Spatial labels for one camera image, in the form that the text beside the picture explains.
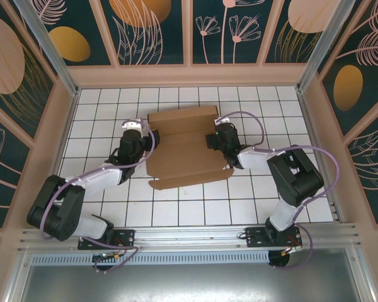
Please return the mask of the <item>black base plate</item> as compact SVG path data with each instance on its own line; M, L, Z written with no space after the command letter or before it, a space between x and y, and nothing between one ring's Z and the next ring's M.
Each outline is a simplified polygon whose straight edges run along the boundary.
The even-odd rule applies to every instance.
M135 240L135 230L116 230L113 234L113 238L110 242L106 242L103 239L97 239L98 242L121 247L132 247L134 245ZM98 245L97 243L93 243L86 239L81 239L77 243L78 250L101 250L101 249L110 249L108 247L104 247L102 245Z
M273 230L267 232L263 227L249 227L241 235L248 247L266 249L284 249L287 247L301 247L303 245L299 227L291 226L285 231Z

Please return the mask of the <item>aluminium corner post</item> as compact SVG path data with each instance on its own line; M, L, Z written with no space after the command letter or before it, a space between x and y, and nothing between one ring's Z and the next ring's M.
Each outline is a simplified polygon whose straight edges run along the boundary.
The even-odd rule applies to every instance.
M29 0L13 1L22 17L24 17L27 25L30 27L32 33L34 34L34 37L41 44L43 51L47 54L47 57L54 66L54 69L57 71L63 84L72 94L72 96L75 96L77 94L78 87L74 82L63 58L57 51L46 27L44 27L43 23L40 21L38 15L36 14L33 4L31 4Z
M335 44L336 38L340 35L349 16L353 16L353 8L359 0L338 0L334 11L332 12L327 25L325 26L316 46L312 50L306 67L298 80L295 87L297 94L302 94L310 84L312 78L321 65L324 57L329 53L330 48Z

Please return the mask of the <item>aluminium front rail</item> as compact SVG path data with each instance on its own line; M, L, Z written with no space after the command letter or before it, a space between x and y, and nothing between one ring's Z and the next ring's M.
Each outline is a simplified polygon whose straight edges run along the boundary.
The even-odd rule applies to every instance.
M244 225L238 226L182 226L135 227L134 245L143 252L189 252L211 250L244 250L246 243L239 239ZM301 223L303 247L309 246L307 234L314 249L358 247L361 240L352 223ZM23 230L17 251L31 253L73 252L79 239L71 237L63 242L43 240L35 229Z

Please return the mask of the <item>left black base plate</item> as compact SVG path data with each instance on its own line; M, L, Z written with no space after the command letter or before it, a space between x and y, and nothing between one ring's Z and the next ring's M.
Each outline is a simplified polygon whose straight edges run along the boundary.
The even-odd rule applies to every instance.
M113 238L110 242L106 242L103 239L97 239L98 242L121 247L132 247L134 245L135 240L135 230L116 230L113 234ZM78 250L101 250L101 249L110 249L108 247L104 247L102 245L98 245L97 243L93 243L86 239L81 239L77 243Z

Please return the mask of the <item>brown cardboard box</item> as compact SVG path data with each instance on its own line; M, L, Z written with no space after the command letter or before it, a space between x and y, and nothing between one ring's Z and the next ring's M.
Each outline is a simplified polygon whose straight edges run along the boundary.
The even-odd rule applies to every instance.
M215 133L217 106L149 113L149 126L160 141L146 160L149 185L156 190L173 189L226 180L233 175L222 152L207 147L206 136Z

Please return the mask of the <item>grey metal sheet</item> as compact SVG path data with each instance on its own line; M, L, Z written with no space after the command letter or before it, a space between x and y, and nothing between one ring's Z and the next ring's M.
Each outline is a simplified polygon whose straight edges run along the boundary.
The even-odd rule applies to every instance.
M32 267L14 302L373 302L343 261L296 270L266 264Z

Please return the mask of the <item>small circuit board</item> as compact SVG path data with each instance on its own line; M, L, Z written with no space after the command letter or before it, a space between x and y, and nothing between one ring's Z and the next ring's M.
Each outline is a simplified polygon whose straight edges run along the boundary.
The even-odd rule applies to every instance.
M124 254L120 252L109 252L109 253L99 253L93 254L91 258L91 262L95 263L116 263L118 262Z

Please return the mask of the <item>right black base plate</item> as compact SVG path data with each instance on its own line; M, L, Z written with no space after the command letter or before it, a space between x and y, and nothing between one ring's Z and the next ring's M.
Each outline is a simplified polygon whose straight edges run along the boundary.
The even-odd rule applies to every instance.
M263 227L249 227L241 235L248 247L266 249L284 249L287 247L301 247L303 245L299 227L291 226L285 231L273 230L267 232Z

